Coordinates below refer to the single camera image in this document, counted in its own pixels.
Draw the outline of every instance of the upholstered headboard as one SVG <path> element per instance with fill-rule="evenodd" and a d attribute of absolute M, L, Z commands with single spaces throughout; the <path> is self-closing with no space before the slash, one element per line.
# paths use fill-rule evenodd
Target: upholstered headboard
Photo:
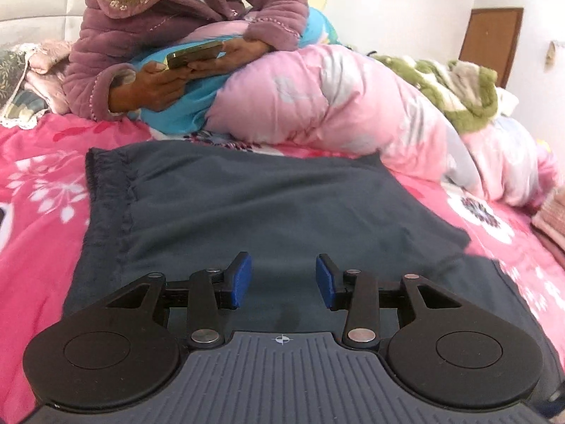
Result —
<path fill-rule="evenodd" d="M 74 41 L 84 0 L 0 0 L 0 48 L 47 38 Z"/>

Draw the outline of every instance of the door frame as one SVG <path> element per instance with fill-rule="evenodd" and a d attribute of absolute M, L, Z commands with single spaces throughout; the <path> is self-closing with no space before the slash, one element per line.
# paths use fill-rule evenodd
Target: door frame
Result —
<path fill-rule="evenodd" d="M 467 40 L 467 34 L 469 33 L 469 28 L 471 27 L 471 19 L 473 18 L 474 14 L 481 14 L 481 13 L 493 13 L 493 12 L 515 12 L 518 14 L 516 18 L 516 29 L 514 30 L 514 35 L 512 38 L 512 45 L 510 46 L 510 54 L 508 55 L 508 60 L 506 62 L 506 66 L 504 68 L 504 73 L 502 74 L 502 79 L 500 86 L 502 88 L 506 88 L 508 84 L 508 80 L 510 78 L 510 72 L 512 71 L 512 66 L 514 64 L 514 58 L 516 57 L 516 49 L 518 48 L 518 40 L 520 39 L 520 33 L 522 30 L 522 20 L 524 18 L 524 8 L 477 8 L 471 11 L 471 16 L 469 17 L 469 24 L 467 25 L 467 31 L 465 32 L 465 38 L 463 39 L 463 44 L 461 45 L 461 51 L 459 51 L 459 58 L 461 58 L 461 54 L 463 52 L 463 47 L 465 45 L 465 41 Z"/>

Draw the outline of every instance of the black circular disc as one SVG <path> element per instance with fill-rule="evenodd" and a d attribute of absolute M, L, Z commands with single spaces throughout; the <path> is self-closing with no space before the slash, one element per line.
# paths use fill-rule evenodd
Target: black circular disc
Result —
<path fill-rule="evenodd" d="M 126 406 L 160 388 L 180 355 L 168 331 L 136 310 L 97 310 L 40 333 L 24 370 L 44 403 L 85 411 Z"/>
<path fill-rule="evenodd" d="M 527 398 L 542 356 L 519 328 L 489 313 L 428 310 L 391 339 L 387 363 L 409 389 L 457 409 L 491 409 Z"/>
<path fill-rule="evenodd" d="M 486 368 L 502 356 L 502 347 L 488 335 L 474 331 L 458 331 L 441 337 L 437 353 L 446 362 L 462 368 Z"/>

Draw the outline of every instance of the patterned pillow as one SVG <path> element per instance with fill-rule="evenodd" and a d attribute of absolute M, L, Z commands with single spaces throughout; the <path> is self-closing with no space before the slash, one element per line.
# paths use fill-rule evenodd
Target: patterned pillow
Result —
<path fill-rule="evenodd" d="M 4 108 L 4 115 L 0 115 L 0 125 L 7 128 L 19 126 L 21 129 L 32 129 L 48 108 L 43 97 L 32 91 L 20 90 Z"/>
<path fill-rule="evenodd" d="M 0 117 L 25 77 L 25 53 L 0 51 Z"/>

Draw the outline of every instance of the purple quilted jacket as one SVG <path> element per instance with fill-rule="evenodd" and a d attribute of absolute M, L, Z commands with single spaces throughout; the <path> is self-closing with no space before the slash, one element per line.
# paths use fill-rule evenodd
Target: purple quilted jacket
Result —
<path fill-rule="evenodd" d="M 86 0 L 80 39 L 74 44 L 63 89 L 71 111 L 115 120 L 108 110 L 112 83 L 133 70 L 128 62 L 148 48 L 167 46 L 202 25 L 242 18 L 242 0 Z M 279 51 L 296 49 L 306 27 L 307 0 L 247 0 L 258 17 L 245 38 Z"/>

